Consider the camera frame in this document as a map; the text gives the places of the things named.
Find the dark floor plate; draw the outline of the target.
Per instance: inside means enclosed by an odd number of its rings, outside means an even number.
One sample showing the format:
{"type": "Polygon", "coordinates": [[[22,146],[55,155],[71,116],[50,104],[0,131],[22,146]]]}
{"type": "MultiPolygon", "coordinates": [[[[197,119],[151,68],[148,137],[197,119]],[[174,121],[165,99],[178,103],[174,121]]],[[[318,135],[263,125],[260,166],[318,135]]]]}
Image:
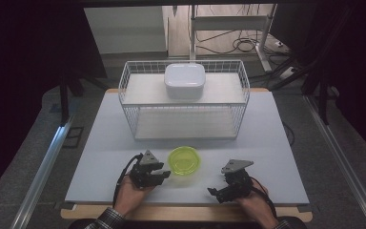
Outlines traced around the dark floor plate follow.
{"type": "Polygon", "coordinates": [[[70,128],[63,143],[63,148],[65,149],[77,148],[79,146],[83,132],[84,132],[83,127],[70,128]]]}

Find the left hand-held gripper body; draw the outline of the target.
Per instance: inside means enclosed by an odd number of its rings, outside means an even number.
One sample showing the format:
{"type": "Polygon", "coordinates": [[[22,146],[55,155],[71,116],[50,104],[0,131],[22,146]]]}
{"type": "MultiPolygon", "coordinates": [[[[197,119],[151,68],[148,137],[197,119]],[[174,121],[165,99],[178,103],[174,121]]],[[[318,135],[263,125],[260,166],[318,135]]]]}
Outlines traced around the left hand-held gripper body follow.
{"type": "Polygon", "coordinates": [[[130,171],[130,178],[135,187],[142,189],[160,184],[160,179],[156,179],[151,170],[151,164],[156,162],[159,162],[158,159],[149,150],[140,155],[130,171]]]}

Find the grey partition panel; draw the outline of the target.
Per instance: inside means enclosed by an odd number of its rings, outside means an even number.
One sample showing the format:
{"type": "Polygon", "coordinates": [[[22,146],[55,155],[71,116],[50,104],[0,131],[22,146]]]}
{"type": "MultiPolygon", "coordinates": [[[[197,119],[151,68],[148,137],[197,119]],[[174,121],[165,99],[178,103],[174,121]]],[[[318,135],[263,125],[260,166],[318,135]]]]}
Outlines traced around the grey partition panel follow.
{"type": "Polygon", "coordinates": [[[101,54],[164,52],[161,7],[84,8],[101,54]]]}

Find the person's right hand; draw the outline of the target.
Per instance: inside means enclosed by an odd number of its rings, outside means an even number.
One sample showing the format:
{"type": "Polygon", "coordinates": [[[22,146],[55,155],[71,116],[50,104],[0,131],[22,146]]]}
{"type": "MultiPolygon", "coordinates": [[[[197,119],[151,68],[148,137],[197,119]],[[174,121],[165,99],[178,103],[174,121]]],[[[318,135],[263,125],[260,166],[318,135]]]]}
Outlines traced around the person's right hand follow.
{"type": "Polygon", "coordinates": [[[253,186],[261,192],[261,195],[252,191],[245,198],[237,198],[235,202],[242,208],[245,214],[256,221],[262,229],[275,229],[278,225],[278,220],[274,216],[270,205],[265,200],[265,196],[269,195],[266,187],[261,185],[254,178],[252,179],[253,186]]]}

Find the black metal stand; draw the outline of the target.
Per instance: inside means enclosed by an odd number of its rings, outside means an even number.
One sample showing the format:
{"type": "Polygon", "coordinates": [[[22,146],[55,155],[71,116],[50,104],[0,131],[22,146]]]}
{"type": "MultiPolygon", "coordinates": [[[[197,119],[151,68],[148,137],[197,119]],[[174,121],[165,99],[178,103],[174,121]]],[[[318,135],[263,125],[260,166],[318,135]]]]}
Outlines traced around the black metal stand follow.
{"type": "Polygon", "coordinates": [[[276,91],[297,80],[301,76],[306,75],[307,78],[301,87],[301,92],[305,95],[311,95],[316,88],[319,88],[317,113],[318,117],[324,124],[328,124],[326,112],[328,99],[327,91],[329,87],[328,65],[330,52],[333,50],[341,31],[352,14],[353,9],[353,5],[345,4],[337,13],[334,13],[334,17],[331,22],[328,23],[326,28],[321,32],[321,45],[315,52],[315,59],[313,61],[288,78],[269,87],[269,90],[276,91]]]}
{"type": "Polygon", "coordinates": [[[60,88],[60,106],[61,106],[61,123],[60,126],[64,127],[71,118],[69,109],[68,90],[75,96],[82,96],[84,88],[80,82],[80,79],[85,79],[92,85],[106,91],[110,87],[105,83],[102,83],[97,78],[92,77],[86,73],[82,73],[77,70],[72,70],[68,73],[61,73],[59,76],[59,88],[60,88]]]}

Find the person's left hand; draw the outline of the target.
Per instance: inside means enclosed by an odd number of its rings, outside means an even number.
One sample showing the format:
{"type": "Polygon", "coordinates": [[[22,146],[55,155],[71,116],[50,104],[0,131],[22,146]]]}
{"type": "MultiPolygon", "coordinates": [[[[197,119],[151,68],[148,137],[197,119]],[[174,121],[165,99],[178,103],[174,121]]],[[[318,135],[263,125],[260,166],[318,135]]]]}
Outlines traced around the person's left hand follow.
{"type": "Polygon", "coordinates": [[[136,188],[129,176],[124,176],[113,209],[122,217],[136,210],[153,187],[136,188]]]}

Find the white wire shelf rack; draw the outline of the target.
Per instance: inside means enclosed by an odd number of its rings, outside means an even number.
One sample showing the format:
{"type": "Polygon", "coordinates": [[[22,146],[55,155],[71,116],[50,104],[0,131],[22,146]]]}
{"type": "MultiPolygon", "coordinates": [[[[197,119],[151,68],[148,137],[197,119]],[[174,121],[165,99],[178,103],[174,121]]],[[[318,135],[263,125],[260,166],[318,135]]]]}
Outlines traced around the white wire shelf rack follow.
{"type": "Polygon", "coordinates": [[[119,101],[136,139],[235,139],[250,98],[240,60],[129,61],[118,86],[119,101]],[[200,99],[170,99],[164,74],[170,64],[205,69],[200,99]]]}

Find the white power strip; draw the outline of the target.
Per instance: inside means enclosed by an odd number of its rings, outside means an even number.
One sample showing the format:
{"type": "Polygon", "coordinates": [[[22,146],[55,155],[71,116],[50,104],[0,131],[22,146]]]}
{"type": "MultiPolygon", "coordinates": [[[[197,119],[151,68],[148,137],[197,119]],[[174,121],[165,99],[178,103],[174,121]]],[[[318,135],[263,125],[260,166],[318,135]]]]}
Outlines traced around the white power strip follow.
{"type": "Polygon", "coordinates": [[[296,72],[296,68],[295,67],[289,67],[287,70],[285,70],[281,75],[280,75],[280,79],[286,79],[288,77],[290,77],[291,75],[293,75],[296,72]]]}

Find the white square bowl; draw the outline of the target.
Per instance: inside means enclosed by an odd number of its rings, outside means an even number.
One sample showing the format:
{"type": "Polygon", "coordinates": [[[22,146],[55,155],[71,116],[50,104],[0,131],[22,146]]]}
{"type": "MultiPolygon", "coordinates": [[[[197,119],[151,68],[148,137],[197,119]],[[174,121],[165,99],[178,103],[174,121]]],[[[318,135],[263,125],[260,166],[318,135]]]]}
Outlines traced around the white square bowl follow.
{"type": "Polygon", "coordinates": [[[200,64],[170,64],[164,74],[164,84],[170,99],[200,99],[205,83],[205,69],[200,64]]]}

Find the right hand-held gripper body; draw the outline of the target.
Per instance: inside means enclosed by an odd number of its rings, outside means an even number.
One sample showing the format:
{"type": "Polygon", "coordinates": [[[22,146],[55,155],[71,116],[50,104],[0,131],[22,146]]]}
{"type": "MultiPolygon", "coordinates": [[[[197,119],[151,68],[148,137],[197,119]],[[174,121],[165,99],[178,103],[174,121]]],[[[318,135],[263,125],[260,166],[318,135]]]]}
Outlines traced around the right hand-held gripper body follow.
{"type": "Polygon", "coordinates": [[[231,194],[233,200],[250,194],[253,182],[246,172],[246,168],[253,164],[250,160],[230,159],[221,169],[228,186],[221,189],[219,194],[231,194]]]}

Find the aluminium floor rail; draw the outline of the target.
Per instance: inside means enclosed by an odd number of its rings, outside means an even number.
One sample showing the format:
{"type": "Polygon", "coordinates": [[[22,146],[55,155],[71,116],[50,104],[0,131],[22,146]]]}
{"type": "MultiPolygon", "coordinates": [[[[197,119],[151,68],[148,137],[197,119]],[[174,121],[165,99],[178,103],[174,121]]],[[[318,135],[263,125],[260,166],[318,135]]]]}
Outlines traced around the aluminium floor rail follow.
{"type": "Polygon", "coordinates": [[[314,97],[312,95],[304,95],[303,99],[307,103],[319,131],[327,142],[330,151],[335,158],[336,164],[345,177],[346,182],[356,199],[356,202],[358,203],[366,218],[366,188],[364,187],[360,178],[357,176],[343,149],[340,147],[330,125],[326,124],[320,117],[318,105],[315,102],[314,97]]]}
{"type": "Polygon", "coordinates": [[[65,142],[73,120],[74,115],[71,114],[57,128],[51,144],[45,156],[43,157],[43,160],[34,176],[28,192],[26,193],[20,205],[20,208],[10,226],[10,229],[27,229],[32,213],[48,181],[55,160],[58,157],[63,143],[65,142]]]}

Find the white metal desk frame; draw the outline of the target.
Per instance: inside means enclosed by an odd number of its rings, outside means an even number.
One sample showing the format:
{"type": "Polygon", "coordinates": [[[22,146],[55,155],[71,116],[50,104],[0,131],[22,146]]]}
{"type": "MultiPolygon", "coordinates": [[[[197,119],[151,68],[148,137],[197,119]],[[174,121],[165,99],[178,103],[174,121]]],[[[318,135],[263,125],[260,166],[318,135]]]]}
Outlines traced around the white metal desk frame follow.
{"type": "Polygon", "coordinates": [[[267,15],[197,16],[195,13],[195,5],[191,5],[190,59],[196,59],[194,40],[197,31],[262,31],[261,39],[255,44],[254,48],[264,72],[271,73],[273,70],[264,52],[264,47],[274,19],[276,7],[277,4],[273,4],[267,15]]]}

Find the yellow-green translucent plate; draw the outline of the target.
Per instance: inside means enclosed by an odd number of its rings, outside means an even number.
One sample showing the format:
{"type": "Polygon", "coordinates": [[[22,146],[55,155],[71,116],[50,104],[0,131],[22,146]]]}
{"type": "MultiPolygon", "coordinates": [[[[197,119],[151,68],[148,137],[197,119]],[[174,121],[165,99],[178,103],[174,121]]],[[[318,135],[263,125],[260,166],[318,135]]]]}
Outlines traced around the yellow-green translucent plate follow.
{"type": "Polygon", "coordinates": [[[188,176],[199,169],[201,158],[195,148],[181,146],[170,152],[168,164],[174,175],[188,176]]]}

